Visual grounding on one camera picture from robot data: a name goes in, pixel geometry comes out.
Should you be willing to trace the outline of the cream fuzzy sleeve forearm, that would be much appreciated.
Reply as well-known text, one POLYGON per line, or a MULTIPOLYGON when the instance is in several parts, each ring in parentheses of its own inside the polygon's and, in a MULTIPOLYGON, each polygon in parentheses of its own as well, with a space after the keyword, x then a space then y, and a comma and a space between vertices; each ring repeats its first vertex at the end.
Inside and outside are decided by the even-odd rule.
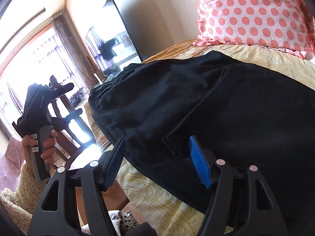
POLYGON ((15 191, 1 191, 1 203, 14 224, 27 234, 32 215, 47 183, 36 183, 36 178, 26 164, 21 166, 19 185, 15 191))

